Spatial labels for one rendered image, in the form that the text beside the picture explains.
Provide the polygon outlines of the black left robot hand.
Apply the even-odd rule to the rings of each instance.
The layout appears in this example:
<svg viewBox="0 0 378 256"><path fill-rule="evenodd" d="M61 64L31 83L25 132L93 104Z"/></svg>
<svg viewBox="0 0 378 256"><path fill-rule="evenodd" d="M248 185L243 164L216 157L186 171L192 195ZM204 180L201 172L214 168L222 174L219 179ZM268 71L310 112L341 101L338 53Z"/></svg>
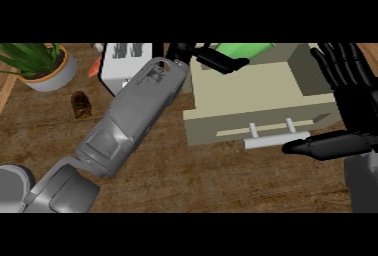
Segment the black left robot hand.
<svg viewBox="0 0 378 256"><path fill-rule="evenodd" d="M182 61L186 64L191 63L191 58L197 57L197 61L207 67L217 70L222 74L229 74L238 71L244 66L250 64L248 58L237 58L226 56L217 52L210 44L206 44L201 48L197 48L195 43L172 43L167 51L166 58L173 61Z"/></svg>

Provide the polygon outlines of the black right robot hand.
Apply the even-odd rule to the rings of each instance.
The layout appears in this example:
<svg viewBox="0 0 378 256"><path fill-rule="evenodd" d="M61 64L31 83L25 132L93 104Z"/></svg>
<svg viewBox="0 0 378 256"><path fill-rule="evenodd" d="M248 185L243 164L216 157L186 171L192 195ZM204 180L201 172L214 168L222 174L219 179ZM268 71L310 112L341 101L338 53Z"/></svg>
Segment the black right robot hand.
<svg viewBox="0 0 378 256"><path fill-rule="evenodd" d="M310 49L330 83L344 130L297 139L285 154L331 160L378 152L378 77L356 43L319 43Z"/></svg>

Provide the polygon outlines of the green cup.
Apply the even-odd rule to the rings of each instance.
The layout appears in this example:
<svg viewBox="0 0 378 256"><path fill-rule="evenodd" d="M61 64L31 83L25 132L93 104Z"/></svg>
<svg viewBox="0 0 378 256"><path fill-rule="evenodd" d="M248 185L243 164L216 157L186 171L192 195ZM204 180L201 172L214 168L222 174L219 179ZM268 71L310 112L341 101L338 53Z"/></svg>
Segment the green cup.
<svg viewBox="0 0 378 256"><path fill-rule="evenodd" d="M253 59L274 47L274 43L220 43L216 47L216 51L232 59Z"/></svg>

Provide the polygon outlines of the beige open drawer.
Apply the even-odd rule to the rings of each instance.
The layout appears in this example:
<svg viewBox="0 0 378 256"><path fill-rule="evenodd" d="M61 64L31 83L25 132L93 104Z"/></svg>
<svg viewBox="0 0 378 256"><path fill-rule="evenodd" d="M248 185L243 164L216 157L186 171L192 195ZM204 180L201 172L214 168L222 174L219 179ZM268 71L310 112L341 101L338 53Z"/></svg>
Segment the beige open drawer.
<svg viewBox="0 0 378 256"><path fill-rule="evenodd" d="M316 47L315 43L279 43L228 75L194 61L189 73L194 108L183 112L183 120L336 103L310 54Z"/></svg>

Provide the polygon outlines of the beige drawer front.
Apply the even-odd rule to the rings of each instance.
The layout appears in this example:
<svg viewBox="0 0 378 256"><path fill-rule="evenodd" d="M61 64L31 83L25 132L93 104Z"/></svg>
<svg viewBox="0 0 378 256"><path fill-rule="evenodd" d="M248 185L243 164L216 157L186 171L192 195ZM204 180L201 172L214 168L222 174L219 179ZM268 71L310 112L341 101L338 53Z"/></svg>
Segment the beige drawer front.
<svg viewBox="0 0 378 256"><path fill-rule="evenodd" d="M290 132L287 119L299 132L327 128L341 120L334 102L210 117L185 117L188 144L203 145L253 137L250 124L260 137Z"/></svg>

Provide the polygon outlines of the white toaster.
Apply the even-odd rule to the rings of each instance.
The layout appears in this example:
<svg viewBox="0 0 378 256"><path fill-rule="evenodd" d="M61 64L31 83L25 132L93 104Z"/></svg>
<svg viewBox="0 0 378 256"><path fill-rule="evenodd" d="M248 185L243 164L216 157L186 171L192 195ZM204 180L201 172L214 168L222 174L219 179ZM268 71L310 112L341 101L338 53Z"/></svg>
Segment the white toaster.
<svg viewBox="0 0 378 256"><path fill-rule="evenodd" d="M113 95L118 94L151 59L151 43L107 44L99 78Z"/></svg>

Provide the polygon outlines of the orange carrot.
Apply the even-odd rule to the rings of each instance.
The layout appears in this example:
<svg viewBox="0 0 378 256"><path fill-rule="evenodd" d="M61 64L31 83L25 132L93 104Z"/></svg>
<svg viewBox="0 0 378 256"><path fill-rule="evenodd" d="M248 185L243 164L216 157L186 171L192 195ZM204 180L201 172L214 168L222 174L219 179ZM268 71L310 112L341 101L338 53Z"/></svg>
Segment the orange carrot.
<svg viewBox="0 0 378 256"><path fill-rule="evenodd" d="M101 62L102 62L102 56L98 57L95 63L90 66L89 69L89 78L98 76L99 70L101 70Z"/></svg>

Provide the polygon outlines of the small brown lump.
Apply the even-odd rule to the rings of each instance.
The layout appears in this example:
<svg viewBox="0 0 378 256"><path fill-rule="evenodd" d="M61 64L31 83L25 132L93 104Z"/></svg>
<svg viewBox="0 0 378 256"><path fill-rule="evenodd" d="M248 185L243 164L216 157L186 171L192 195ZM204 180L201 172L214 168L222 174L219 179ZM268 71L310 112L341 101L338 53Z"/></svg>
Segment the small brown lump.
<svg viewBox="0 0 378 256"><path fill-rule="evenodd" d="M92 116L92 104L87 95L82 91L77 91L73 94L71 105L77 119L83 119Z"/></svg>

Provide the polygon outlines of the grey plant pot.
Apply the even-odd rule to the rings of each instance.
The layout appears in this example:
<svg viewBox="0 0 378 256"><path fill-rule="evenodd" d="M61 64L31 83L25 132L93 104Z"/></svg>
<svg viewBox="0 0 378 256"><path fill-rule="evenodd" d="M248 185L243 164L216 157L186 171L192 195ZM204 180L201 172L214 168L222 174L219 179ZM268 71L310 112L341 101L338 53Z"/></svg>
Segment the grey plant pot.
<svg viewBox="0 0 378 256"><path fill-rule="evenodd" d="M65 58L56 70L48 76L34 80L20 77L20 80L40 92L61 89L71 82L77 73L77 60L64 46L59 46L59 49L65 53Z"/></svg>

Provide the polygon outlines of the green leafy plant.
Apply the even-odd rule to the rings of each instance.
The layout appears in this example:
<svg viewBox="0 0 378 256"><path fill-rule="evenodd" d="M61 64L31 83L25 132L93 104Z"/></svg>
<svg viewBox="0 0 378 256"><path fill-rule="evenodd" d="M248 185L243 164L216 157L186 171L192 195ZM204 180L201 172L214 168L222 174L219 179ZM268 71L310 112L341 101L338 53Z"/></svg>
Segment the green leafy plant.
<svg viewBox="0 0 378 256"><path fill-rule="evenodd" d="M37 80L52 75L64 67L67 58L58 43L0 43L0 63L14 68L0 73L23 79Z"/></svg>

